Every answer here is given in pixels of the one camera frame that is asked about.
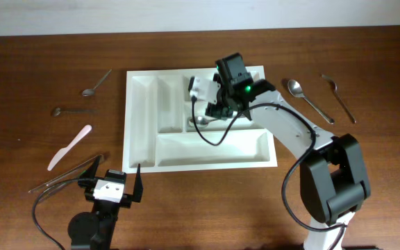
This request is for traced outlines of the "steel fork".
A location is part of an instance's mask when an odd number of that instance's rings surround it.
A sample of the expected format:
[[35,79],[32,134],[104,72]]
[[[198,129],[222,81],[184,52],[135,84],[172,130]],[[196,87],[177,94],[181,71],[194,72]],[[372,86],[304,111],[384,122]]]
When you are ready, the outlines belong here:
[[338,102],[344,109],[345,113],[349,116],[349,119],[351,120],[351,122],[353,124],[356,124],[357,123],[356,118],[353,116],[352,112],[348,109],[347,105],[345,104],[345,102],[342,100],[342,98],[338,94],[338,86],[337,86],[336,82],[331,77],[329,77],[325,74],[322,74],[321,77],[331,85],[333,94],[335,95],[335,98],[338,100]]

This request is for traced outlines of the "steel tablespoon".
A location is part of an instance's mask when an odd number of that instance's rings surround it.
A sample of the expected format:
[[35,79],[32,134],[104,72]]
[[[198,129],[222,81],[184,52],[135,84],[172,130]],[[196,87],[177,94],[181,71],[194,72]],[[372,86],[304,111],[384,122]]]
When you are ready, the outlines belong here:
[[197,126],[198,128],[205,128],[207,127],[210,123],[216,122],[217,119],[208,119],[207,117],[201,117],[201,116],[196,116],[196,117],[189,117],[187,119],[187,126],[190,128],[194,128]]
[[314,108],[329,124],[334,124],[335,120],[315,105],[303,92],[300,83],[294,79],[287,82],[287,88],[290,94],[296,98],[304,99],[312,108]]

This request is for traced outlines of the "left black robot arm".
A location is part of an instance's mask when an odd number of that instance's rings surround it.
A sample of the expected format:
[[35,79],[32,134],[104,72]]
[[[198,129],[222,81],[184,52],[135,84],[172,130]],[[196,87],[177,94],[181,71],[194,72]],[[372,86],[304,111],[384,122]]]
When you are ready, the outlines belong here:
[[130,208],[142,199],[141,166],[137,167],[131,194],[125,193],[127,173],[109,169],[97,177],[101,157],[97,156],[80,176],[78,186],[84,189],[85,199],[93,203],[90,212],[75,215],[67,228],[72,249],[109,250],[121,208]]

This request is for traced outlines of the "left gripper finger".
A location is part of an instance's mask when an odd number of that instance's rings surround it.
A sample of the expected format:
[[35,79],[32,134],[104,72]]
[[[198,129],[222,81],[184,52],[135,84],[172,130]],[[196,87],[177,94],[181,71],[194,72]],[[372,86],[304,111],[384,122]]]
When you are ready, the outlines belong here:
[[133,202],[140,203],[143,194],[143,184],[141,177],[141,164],[137,165],[137,171],[135,175],[135,183],[133,187]]
[[78,186],[81,188],[87,188],[92,186],[95,179],[101,156],[97,156],[94,162],[79,176]]

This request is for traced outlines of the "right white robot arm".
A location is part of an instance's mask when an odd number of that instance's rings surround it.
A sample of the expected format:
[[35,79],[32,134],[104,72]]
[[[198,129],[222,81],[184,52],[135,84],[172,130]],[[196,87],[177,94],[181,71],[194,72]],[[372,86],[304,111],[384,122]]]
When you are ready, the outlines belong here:
[[302,249],[341,249],[348,223],[371,195],[360,144],[350,134],[335,136],[295,110],[265,79],[247,71],[242,56],[234,53],[216,60],[211,81],[190,81],[191,101],[207,101],[206,115],[229,119],[241,116],[267,129],[296,158],[281,188],[288,213],[286,188],[295,170],[300,175],[300,195],[312,217],[309,224],[293,220],[308,230]]

